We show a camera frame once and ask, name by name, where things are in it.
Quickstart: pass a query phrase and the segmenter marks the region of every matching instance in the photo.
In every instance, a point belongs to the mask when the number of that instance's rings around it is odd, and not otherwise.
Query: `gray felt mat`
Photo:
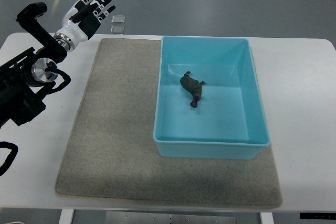
[[[56,193],[142,205],[280,206],[271,147],[250,161],[159,155],[153,127],[160,51],[158,40],[101,41]]]

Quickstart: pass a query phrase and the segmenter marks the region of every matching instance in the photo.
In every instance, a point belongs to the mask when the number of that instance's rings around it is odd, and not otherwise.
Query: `brown toy figure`
[[[182,87],[193,96],[193,101],[190,103],[190,106],[196,108],[198,101],[201,99],[202,85],[205,84],[205,82],[199,82],[191,78],[189,74],[191,74],[190,71],[185,73],[184,76],[180,79],[180,83]]]

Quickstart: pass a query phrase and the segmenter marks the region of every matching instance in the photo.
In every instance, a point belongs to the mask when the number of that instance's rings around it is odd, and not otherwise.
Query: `blue plastic bin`
[[[153,137],[168,157],[251,159],[270,144],[247,39],[162,38]],[[205,81],[198,107],[180,78]]]

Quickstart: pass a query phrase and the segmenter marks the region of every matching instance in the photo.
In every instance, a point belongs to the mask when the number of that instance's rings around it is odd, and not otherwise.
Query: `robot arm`
[[[18,15],[16,21],[33,35],[42,45],[36,53],[29,48],[0,66],[0,128],[11,119],[18,126],[31,121],[45,108],[43,99],[48,94],[62,90],[70,83],[70,77],[57,68],[68,52],[73,51],[80,42],[90,39],[100,27],[101,22],[116,7],[107,10],[112,0],[79,0],[66,13],[62,28],[54,37],[47,33],[36,18],[47,11],[40,2],[28,5]],[[63,82],[54,88],[56,78]],[[30,87],[41,87],[36,93]],[[5,163],[0,166],[0,176],[13,162],[17,146],[0,142],[0,148],[12,150]]]

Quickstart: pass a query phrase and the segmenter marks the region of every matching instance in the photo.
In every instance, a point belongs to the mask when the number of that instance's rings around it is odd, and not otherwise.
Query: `white table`
[[[49,95],[33,121],[0,129],[0,141],[18,145],[11,168],[0,177],[0,207],[149,211],[228,211],[114,205],[106,200],[59,198],[54,193],[97,46],[102,38],[161,39],[161,36],[94,35],[59,64],[72,82]],[[254,61],[283,204],[273,211],[336,211],[336,51],[323,39],[248,38]],[[0,50],[0,65],[25,49],[41,47],[30,34],[12,34]],[[0,162],[7,155],[0,149]]]

